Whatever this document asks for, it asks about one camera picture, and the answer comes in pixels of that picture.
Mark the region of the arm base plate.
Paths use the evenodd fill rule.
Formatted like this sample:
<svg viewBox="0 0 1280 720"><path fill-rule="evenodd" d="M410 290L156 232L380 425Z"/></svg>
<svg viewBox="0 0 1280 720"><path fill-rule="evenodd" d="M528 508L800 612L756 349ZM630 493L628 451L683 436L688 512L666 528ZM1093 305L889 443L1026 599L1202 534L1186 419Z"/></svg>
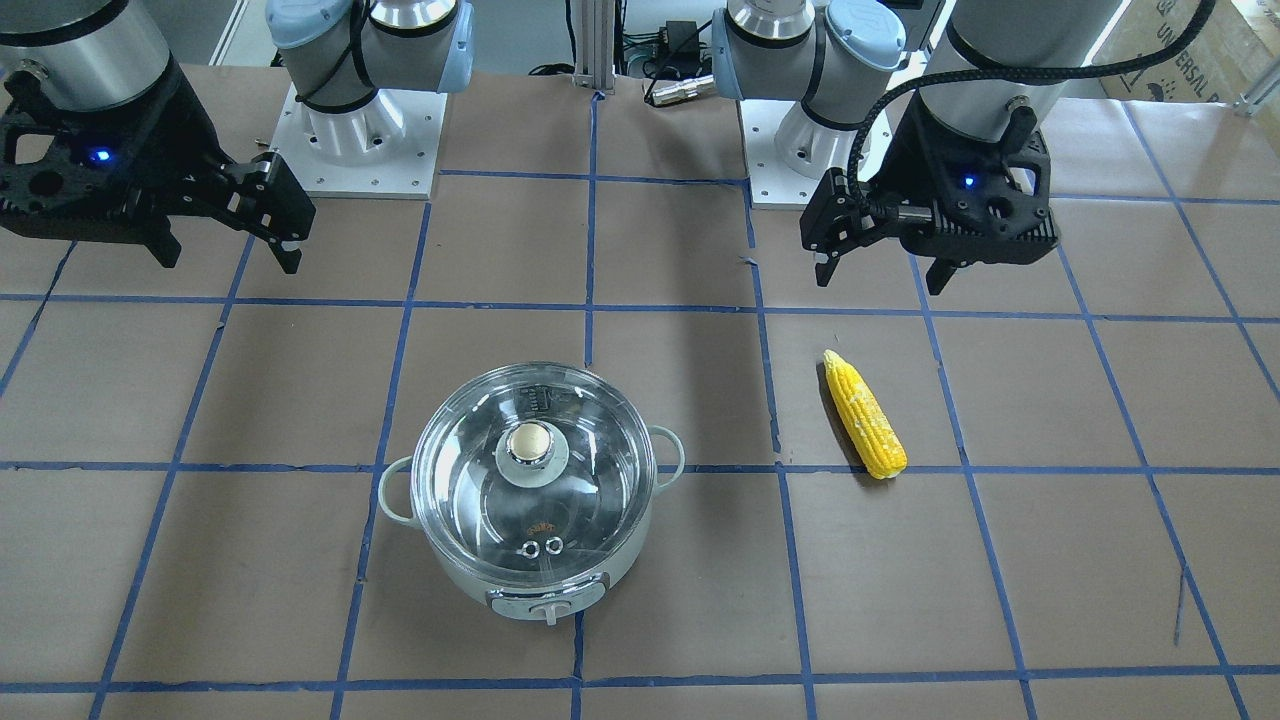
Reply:
<svg viewBox="0 0 1280 720"><path fill-rule="evenodd" d="M740 118L755 208L803 210L819 178L849 163L856 133L815 123L797 101L742 100Z"/></svg>
<svg viewBox="0 0 1280 720"><path fill-rule="evenodd" d="M429 200L448 94L387 88L344 114L305 106L288 88L270 149L314 199Z"/></svg>

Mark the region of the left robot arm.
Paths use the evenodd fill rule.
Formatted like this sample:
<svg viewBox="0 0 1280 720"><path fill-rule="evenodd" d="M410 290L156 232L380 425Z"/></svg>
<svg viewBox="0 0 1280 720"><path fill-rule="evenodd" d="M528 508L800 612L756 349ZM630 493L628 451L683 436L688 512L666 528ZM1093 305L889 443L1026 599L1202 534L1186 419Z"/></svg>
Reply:
<svg viewBox="0 0 1280 720"><path fill-rule="evenodd" d="M928 258L940 293L977 263L1029 265L1059 246L1041 122L1060 81L1006 68L1083 67L1112 1L959 1L890 141L863 179L861 146L909 49L878 1L730 1L710 23L716 87L735 100L790 101L781 149L817 179L801 245L827 286L844 258L886 238Z"/></svg>

